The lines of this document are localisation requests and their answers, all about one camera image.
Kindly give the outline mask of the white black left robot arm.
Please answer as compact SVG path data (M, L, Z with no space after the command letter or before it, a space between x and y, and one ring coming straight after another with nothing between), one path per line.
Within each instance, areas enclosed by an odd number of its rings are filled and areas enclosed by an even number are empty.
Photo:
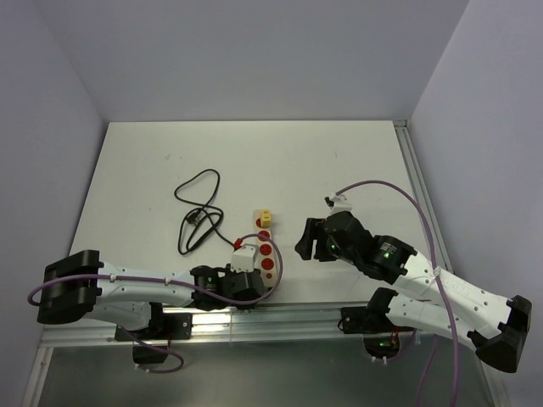
M200 265L151 273L103 262L99 251L83 250L48 265L42 285L28 301L38 308L37 320L43 325L93 319L156 338L165 330L166 305L250 309L269 295L258 269Z

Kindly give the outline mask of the yellow usb charger plug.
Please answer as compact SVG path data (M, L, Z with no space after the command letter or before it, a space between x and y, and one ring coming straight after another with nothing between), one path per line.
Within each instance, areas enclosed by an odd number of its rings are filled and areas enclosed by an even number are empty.
M272 223L272 212L269 209L263 209L260 212L260 226L267 228Z

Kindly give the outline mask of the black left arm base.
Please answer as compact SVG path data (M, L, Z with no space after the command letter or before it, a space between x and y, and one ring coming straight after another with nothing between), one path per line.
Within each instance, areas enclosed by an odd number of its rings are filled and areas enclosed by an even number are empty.
M164 314L139 331L130 332L117 326L114 339L117 343L132 343L132 360L138 369L168 374L184 366L184 358L172 349L172 344L175 340L188 340L192 326L190 313Z

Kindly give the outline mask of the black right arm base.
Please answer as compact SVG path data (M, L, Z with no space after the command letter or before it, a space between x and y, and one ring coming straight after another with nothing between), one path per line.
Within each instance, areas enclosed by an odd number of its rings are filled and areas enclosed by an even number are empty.
M360 335L372 363L380 361L386 365L399 360L417 343L417 332L413 328L396 326L366 306L341 308L337 328L344 335Z

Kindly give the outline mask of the beige power strip red sockets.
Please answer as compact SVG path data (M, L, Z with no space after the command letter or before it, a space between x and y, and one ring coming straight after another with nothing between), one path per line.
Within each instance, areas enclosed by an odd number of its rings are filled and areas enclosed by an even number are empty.
M258 246L256 257L256 266L260 270L260 275L268 292L274 292L274 287L279 281L279 261L277 250L270 243L273 238L272 220L267 228L260 226L260 212L263 209L255 209L252 214L254 232L258 235L255 243Z

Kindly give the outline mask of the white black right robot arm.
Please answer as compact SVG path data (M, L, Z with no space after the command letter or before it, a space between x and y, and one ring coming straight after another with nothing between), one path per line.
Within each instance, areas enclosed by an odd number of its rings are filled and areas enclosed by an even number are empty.
M343 260L383 283L366 305L341 310L344 333L416 329L456 338L498 371L518 370L531 322L526 298L490 293L434 267L401 240L372 235L349 211L307 219L294 249L303 260Z

